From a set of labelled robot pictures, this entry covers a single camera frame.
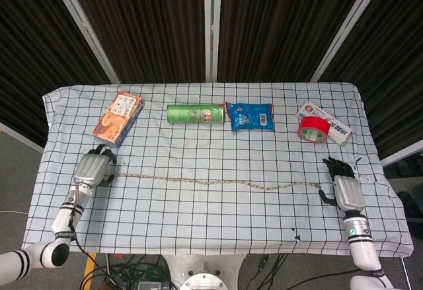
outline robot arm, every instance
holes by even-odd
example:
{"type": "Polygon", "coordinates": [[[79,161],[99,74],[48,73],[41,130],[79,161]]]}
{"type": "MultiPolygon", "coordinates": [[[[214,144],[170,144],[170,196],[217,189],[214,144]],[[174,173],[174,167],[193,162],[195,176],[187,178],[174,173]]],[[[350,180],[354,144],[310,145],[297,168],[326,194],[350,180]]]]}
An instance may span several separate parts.
{"type": "Polygon", "coordinates": [[[57,268],[69,256],[69,245],[76,239],[77,226],[85,206],[97,186],[109,184],[114,176],[103,180],[107,164],[116,164],[116,157],[105,145],[99,145],[83,155],[73,175],[70,189],[52,225],[53,242],[36,242],[28,248],[0,254],[0,286],[25,277],[32,268],[57,268]]]}
{"type": "Polygon", "coordinates": [[[354,264],[373,276],[353,277],[351,290],[394,289],[377,257],[369,222],[360,213],[365,207],[364,196],[362,186],[354,178],[351,166],[330,157],[328,160],[323,159],[323,162],[328,166],[332,177],[335,199],[327,198],[322,190],[319,190],[319,195],[322,201],[333,206],[337,205],[345,213],[344,227],[354,264]]]}

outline grid pattern tablecloth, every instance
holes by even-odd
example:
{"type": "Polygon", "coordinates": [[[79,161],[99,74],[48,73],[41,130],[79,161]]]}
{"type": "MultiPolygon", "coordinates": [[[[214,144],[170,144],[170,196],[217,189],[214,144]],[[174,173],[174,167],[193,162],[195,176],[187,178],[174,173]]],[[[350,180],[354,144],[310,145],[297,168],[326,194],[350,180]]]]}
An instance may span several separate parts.
{"type": "MultiPolygon", "coordinates": [[[[329,155],[350,163],[365,195],[365,213],[380,256],[408,256],[412,241],[399,198],[383,174],[364,105],[346,83],[107,85],[60,88],[44,97],[50,132],[36,179],[24,246],[53,240],[50,226],[82,155],[99,144],[94,126],[124,89],[145,107],[110,173],[203,180],[238,179],[265,186],[320,183],[333,193],[329,155]],[[169,124],[167,104],[249,102],[274,105],[276,130],[233,133],[224,124],[169,124]],[[320,106],[349,125],[347,144],[314,144],[297,136],[299,107],[320,106]]],[[[98,252],[349,254],[344,214],[323,205],[317,189],[264,192],[243,184],[204,186],[116,178],[99,187],[77,226],[80,243],[98,252]]]]}

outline red tape roll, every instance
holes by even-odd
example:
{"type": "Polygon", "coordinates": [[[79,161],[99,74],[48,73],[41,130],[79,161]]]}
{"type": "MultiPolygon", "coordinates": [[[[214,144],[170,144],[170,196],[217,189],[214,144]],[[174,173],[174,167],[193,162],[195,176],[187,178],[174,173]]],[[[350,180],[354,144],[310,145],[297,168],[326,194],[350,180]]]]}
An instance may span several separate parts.
{"type": "Polygon", "coordinates": [[[298,137],[312,143],[324,143],[328,139],[330,125],[323,118],[306,116],[298,127],[298,137]]]}

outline dark curtain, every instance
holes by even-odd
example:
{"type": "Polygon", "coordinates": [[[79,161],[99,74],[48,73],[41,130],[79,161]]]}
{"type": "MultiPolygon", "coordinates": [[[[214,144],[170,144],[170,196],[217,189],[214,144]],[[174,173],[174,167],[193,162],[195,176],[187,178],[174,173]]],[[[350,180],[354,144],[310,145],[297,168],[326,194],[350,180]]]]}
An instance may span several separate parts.
{"type": "Polygon", "coordinates": [[[373,0],[321,81],[357,85],[381,159],[423,138],[423,0],[373,0]]]}
{"type": "Polygon", "coordinates": [[[219,82],[309,81],[355,0],[221,0],[219,82]]]}
{"type": "Polygon", "coordinates": [[[44,146],[42,95],[110,81],[62,0],[0,2],[0,121],[44,146]]]}
{"type": "Polygon", "coordinates": [[[204,81],[204,0],[80,0],[123,83],[204,81]]]}

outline white metal frame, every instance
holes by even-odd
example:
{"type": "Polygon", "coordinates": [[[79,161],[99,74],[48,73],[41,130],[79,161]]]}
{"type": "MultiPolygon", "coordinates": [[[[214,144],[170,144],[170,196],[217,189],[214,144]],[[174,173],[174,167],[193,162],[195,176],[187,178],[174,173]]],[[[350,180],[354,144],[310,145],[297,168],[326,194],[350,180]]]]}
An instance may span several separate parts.
{"type": "Polygon", "coordinates": [[[87,41],[88,45],[92,49],[95,57],[109,78],[110,82],[113,84],[120,84],[119,78],[108,59],[106,52],[104,51],[100,40],[98,40],[97,35],[91,23],[89,22],[80,2],[78,0],[62,0],[67,10],[70,12],[73,20],[76,22],[79,30],[87,41]]]}
{"type": "Polygon", "coordinates": [[[327,67],[335,57],[345,39],[348,37],[351,29],[353,29],[357,23],[357,20],[361,17],[362,13],[369,5],[370,1],[371,0],[356,0],[352,5],[350,12],[336,33],[336,36],[330,44],[329,49],[326,51],[322,61],[317,66],[316,71],[310,79],[310,82],[317,82],[322,77],[323,73],[326,71],[327,67]]]}
{"type": "Polygon", "coordinates": [[[44,148],[37,145],[35,142],[29,140],[25,136],[22,136],[17,131],[11,129],[10,127],[6,126],[5,124],[0,123],[0,132],[4,131],[7,135],[19,140],[20,142],[24,143],[25,145],[28,145],[29,147],[37,150],[40,153],[44,152],[44,148]]]}
{"type": "Polygon", "coordinates": [[[423,139],[381,160],[382,166],[389,166],[419,151],[423,151],[423,139]]]}
{"type": "Polygon", "coordinates": [[[217,81],[221,0],[204,0],[206,82],[217,81]]]}

